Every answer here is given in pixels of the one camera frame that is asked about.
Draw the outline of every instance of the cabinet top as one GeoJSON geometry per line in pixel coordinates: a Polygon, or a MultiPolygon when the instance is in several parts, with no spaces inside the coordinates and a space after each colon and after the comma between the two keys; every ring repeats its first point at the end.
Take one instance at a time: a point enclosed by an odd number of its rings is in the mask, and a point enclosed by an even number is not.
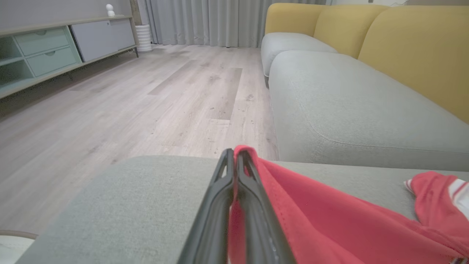
{"type": "Polygon", "coordinates": [[[124,18],[132,18],[132,16],[102,16],[102,17],[95,17],[95,18],[61,21],[61,22],[42,24],[42,25],[32,25],[32,26],[26,26],[26,27],[11,28],[11,29],[6,29],[6,30],[1,30],[0,37],[8,36],[8,35],[15,35],[18,33],[26,33],[29,31],[43,30],[47,28],[73,25],[73,24],[96,22],[96,21],[103,21],[103,20],[124,19],[124,18]]]}

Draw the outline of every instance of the open shelf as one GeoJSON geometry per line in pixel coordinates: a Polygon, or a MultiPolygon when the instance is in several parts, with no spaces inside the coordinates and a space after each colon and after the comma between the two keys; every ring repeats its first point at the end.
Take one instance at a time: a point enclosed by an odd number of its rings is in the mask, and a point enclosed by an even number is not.
{"type": "Polygon", "coordinates": [[[0,38],[0,66],[14,63],[23,58],[13,37],[0,38]]]}
{"type": "Polygon", "coordinates": [[[16,62],[0,66],[0,94],[8,93],[15,87],[32,82],[33,75],[26,65],[26,61],[21,59],[16,62]]]}

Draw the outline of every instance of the curtain fold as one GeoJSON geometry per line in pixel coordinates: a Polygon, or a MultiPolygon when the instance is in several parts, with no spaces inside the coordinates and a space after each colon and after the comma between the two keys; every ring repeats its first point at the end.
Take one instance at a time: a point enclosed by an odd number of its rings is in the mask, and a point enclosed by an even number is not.
{"type": "Polygon", "coordinates": [[[153,42],[163,45],[260,47],[273,3],[325,0],[145,0],[153,42]]]}

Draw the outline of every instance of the white plant pot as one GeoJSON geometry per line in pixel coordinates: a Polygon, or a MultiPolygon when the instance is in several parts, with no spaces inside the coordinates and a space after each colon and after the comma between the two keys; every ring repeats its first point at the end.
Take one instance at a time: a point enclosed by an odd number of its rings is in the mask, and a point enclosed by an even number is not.
{"type": "Polygon", "coordinates": [[[135,28],[137,30],[138,42],[140,43],[137,47],[138,52],[152,51],[150,25],[135,26],[135,28]]]}

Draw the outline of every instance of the green drawer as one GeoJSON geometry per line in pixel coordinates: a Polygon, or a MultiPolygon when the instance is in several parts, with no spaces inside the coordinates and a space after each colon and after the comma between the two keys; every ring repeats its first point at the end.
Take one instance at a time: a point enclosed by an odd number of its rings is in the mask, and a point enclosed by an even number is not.
{"type": "Polygon", "coordinates": [[[26,60],[36,77],[76,63],[70,47],[37,55],[26,60]]]}
{"type": "Polygon", "coordinates": [[[63,28],[17,35],[15,39],[25,56],[69,44],[63,28]]]}

